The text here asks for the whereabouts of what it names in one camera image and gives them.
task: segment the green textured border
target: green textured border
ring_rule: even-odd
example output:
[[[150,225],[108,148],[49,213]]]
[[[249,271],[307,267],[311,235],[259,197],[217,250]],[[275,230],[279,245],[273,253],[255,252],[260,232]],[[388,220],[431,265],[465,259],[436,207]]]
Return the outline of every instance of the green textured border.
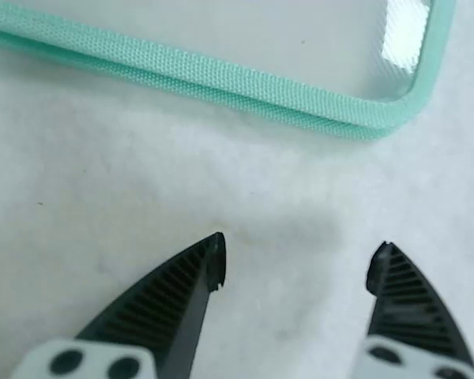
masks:
[[[442,60],[454,3],[432,2],[416,79],[405,96],[391,102],[342,96],[2,1],[0,44],[306,129],[372,138],[390,133],[427,102]]]

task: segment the ribbed black grip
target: ribbed black grip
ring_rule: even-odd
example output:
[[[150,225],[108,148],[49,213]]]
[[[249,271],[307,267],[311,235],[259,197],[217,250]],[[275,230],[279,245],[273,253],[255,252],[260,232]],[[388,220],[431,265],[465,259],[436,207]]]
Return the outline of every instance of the ribbed black grip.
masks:
[[[225,272],[224,236],[215,233],[134,284],[77,338],[145,347],[160,379],[188,378],[209,293]]]
[[[368,334],[459,359],[474,368],[448,309],[419,269],[393,243],[383,243],[372,257],[367,290],[377,297]]]

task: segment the white table surface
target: white table surface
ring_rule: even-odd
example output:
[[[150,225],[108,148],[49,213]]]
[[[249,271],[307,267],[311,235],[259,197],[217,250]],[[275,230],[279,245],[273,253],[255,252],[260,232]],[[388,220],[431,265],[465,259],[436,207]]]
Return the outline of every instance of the white table surface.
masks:
[[[346,378],[374,249],[397,243],[474,354],[474,0],[432,100],[344,141],[0,50],[0,378],[162,260],[223,231],[202,378]]]

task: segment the transparent plastic back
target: transparent plastic back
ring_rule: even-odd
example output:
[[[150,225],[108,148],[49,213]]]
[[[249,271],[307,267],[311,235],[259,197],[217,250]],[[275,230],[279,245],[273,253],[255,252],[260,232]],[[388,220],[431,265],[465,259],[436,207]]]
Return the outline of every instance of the transparent plastic back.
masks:
[[[381,101],[411,87],[431,8],[431,0],[10,1]]]

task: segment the mint green phone case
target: mint green phone case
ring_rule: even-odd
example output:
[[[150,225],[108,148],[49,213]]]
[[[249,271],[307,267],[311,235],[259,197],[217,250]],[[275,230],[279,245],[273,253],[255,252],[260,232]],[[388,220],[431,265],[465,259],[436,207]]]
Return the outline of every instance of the mint green phone case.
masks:
[[[368,1],[369,4],[371,2],[377,4],[383,0]],[[353,89],[337,91],[337,88],[343,88],[341,83],[344,80],[348,82],[344,84],[346,87],[354,82],[353,79],[349,80],[348,76],[352,73],[351,67],[337,73],[335,80],[330,84],[332,88],[330,85],[326,88],[324,83],[328,84],[331,79],[328,69],[324,71],[320,69],[321,84],[307,83],[302,78],[299,80],[284,74],[268,72],[260,67],[230,62],[204,51],[199,52],[197,49],[172,47],[163,42],[155,42],[154,39],[130,36],[120,31],[83,24],[80,21],[70,20],[65,15],[46,13],[24,5],[1,1],[0,45],[40,54],[83,69],[111,74],[138,84],[209,100],[304,129],[341,137],[368,139],[389,134],[418,113],[427,102],[441,64],[454,10],[454,0],[389,1],[390,3],[382,5],[387,7],[387,13],[384,13],[386,20],[381,23],[381,28],[384,28],[383,25],[386,26],[386,33],[381,33],[384,37],[376,39],[375,44],[378,47],[372,53],[375,57],[371,57],[372,62],[376,62],[376,57],[379,59],[379,68],[371,70],[379,72],[375,75],[378,79],[371,85],[365,84],[366,88],[371,90],[366,89],[362,92],[363,96]],[[391,3],[396,3],[394,9],[400,11],[394,10],[391,14]],[[410,55],[405,51],[405,47],[410,44],[409,36],[412,34],[395,30],[399,16],[401,24],[405,24],[417,17],[418,9],[427,9],[427,18],[424,32],[421,29],[423,33],[421,45],[418,45],[417,57],[414,58],[414,54]],[[421,17],[426,15],[426,11],[423,10]],[[346,28],[344,24],[334,24],[330,27],[342,31]],[[360,30],[352,33],[353,40],[355,36],[362,34]],[[335,38],[325,37],[325,45],[320,45],[320,49],[332,46],[331,41]],[[316,39],[316,35],[311,36],[311,40]],[[391,39],[393,48],[390,50],[387,46]],[[350,66],[349,63],[355,59],[347,58],[344,61],[342,53],[341,57],[333,54],[337,55],[338,51],[350,53],[356,51],[357,57],[368,56],[367,51],[371,49],[366,48],[361,41],[351,43],[351,46],[347,43],[345,45],[341,43],[340,47],[336,46],[336,52],[332,53],[329,59],[335,63],[340,59],[341,64],[346,62],[346,66]],[[207,46],[204,47],[206,50],[212,49],[211,43],[206,43],[204,46]],[[229,46],[225,50],[223,43],[220,46],[222,46],[220,51],[225,54],[232,49],[232,46]],[[250,62],[253,60],[253,54],[246,52],[244,55]],[[261,59],[263,62],[267,55],[268,52],[263,54]],[[398,55],[403,55],[403,58],[396,58]],[[288,57],[293,62],[288,64],[293,66],[294,73],[295,57],[289,55]],[[299,58],[297,62],[300,62],[301,66],[304,61]],[[317,63],[310,62],[310,64],[315,72]],[[365,75],[363,71],[359,74],[359,78],[365,78]],[[388,82],[392,81],[390,78],[393,79],[393,83],[399,84],[388,85]]]

